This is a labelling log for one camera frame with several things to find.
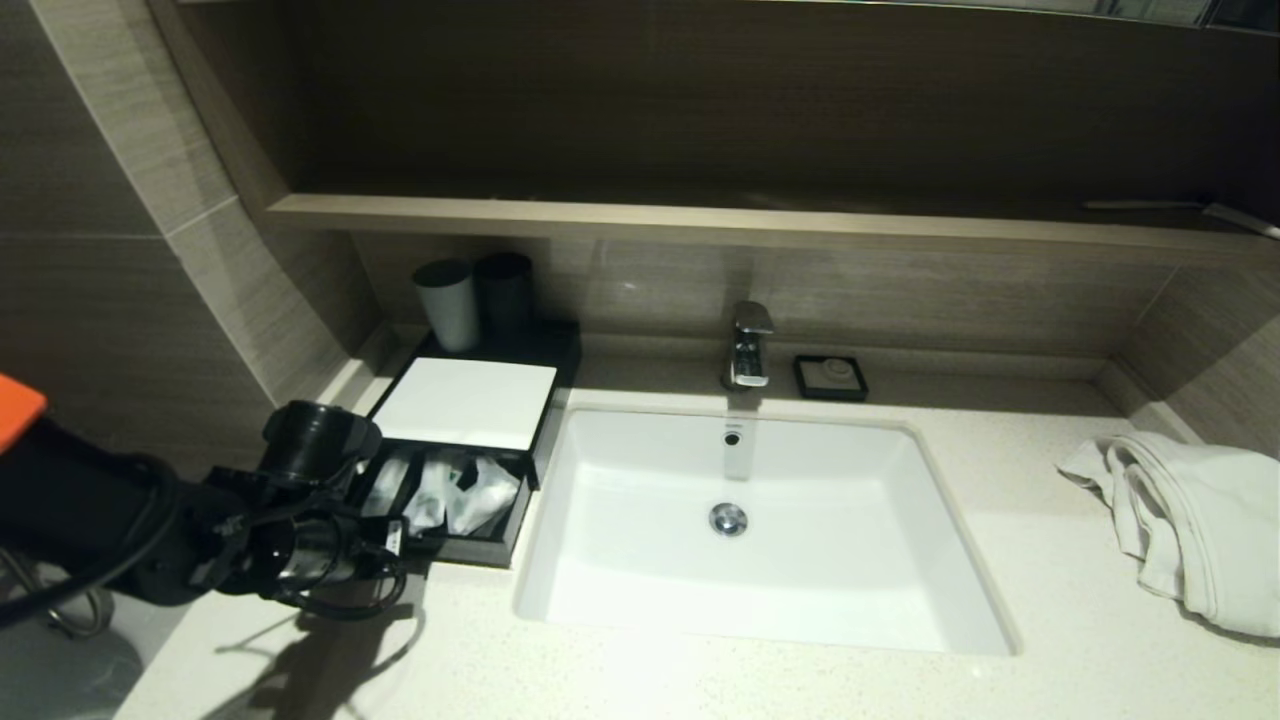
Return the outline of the wooden wall shelf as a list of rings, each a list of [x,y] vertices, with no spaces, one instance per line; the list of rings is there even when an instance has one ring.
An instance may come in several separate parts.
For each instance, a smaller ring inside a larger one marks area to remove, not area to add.
[[[1076,222],[325,193],[287,195],[265,217],[278,225],[372,233],[1010,254],[1280,270],[1280,240]]]

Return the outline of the grey cup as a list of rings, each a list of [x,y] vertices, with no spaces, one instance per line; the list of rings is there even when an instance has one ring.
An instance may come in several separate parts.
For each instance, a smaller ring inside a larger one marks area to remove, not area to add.
[[[431,332],[444,351],[463,354],[481,343],[483,328],[468,261],[447,258],[424,264],[413,272],[412,282]]]

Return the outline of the black cup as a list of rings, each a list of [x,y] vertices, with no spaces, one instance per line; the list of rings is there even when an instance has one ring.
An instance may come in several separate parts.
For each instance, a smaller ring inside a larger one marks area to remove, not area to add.
[[[532,260],[520,252],[495,252],[475,264],[475,279],[488,329],[499,341],[530,334],[536,324]]]

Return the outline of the black box with white lid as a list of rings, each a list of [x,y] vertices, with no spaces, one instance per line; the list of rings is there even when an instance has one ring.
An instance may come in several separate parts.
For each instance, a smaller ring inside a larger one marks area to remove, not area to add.
[[[490,454],[538,491],[581,360],[576,322],[540,322],[461,355],[430,334],[367,416],[385,439]]]

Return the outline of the white crumpled towel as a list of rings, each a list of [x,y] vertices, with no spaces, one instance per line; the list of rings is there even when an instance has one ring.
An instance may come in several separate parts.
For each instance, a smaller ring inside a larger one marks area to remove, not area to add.
[[[1108,507],[1140,587],[1224,632],[1280,641],[1280,460],[1135,430],[1085,441],[1057,470]]]

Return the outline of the chrome faucet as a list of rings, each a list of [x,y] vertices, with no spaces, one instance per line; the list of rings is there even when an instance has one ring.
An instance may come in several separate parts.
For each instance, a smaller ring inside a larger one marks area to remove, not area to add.
[[[773,333],[774,323],[763,304],[754,301],[735,304],[727,368],[721,378],[726,389],[745,392],[769,384],[765,338]]]

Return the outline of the black square soap dish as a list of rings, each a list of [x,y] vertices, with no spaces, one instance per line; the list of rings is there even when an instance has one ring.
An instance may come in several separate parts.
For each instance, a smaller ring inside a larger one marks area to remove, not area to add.
[[[797,355],[794,359],[794,374],[797,384],[797,392],[803,398],[841,402],[841,404],[861,404],[868,400],[870,393],[869,383],[864,377],[860,365],[855,357],[841,357],[852,364],[858,379],[861,383],[861,388],[856,391],[837,391],[837,389],[817,389],[806,384],[806,364],[819,361],[826,357],[841,357],[841,356],[820,356],[820,355]]]

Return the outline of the white packet with green label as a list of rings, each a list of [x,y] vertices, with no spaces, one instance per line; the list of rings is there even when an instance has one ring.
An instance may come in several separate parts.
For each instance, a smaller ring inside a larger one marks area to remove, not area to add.
[[[420,474],[419,488],[404,506],[407,532],[411,536],[421,536],[444,525],[454,492],[453,466],[440,460],[426,461]]]

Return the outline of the white sachet with red print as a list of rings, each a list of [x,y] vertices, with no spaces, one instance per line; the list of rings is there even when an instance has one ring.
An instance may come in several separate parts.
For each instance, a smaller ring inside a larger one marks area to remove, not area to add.
[[[447,507],[447,525],[452,536],[470,536],[502,511],[518,496],[522,484],[497,460],[475,457],[476,480],[467,488],[458,488]]]

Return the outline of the white item on shelf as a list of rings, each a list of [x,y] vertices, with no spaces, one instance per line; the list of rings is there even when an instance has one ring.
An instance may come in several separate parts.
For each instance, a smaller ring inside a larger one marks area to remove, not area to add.
[[[1275,241],[1280,241],[1280,225],[1275,225],[1271,222],[1254,217],[1247,211],[1230,208],[1221,202],[1206,204],[1202,209],[1204,217],[1215,218],[1221,222],[1226,222],[1235,227],[1247,229],[1258,236],[1263,236]]]

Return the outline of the clear plastic tube package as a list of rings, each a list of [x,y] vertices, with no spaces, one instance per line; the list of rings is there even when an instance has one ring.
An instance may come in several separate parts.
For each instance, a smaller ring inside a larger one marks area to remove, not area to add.
[[[397,452],[389,455],[379,466],[370,491],[361,507],[362,518],[380,518],[393,514],[393,506],[401,493],[404,475],[410,468],[410,455]]]

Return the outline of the white rectangular sink basin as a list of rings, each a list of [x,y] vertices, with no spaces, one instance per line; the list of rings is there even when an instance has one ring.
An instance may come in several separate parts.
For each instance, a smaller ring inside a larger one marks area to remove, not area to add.
[[[726,538],[708,512],[736,503]],[[1011,656],[919,436],[901,425],[572,411],[515,611],[526,620]]]

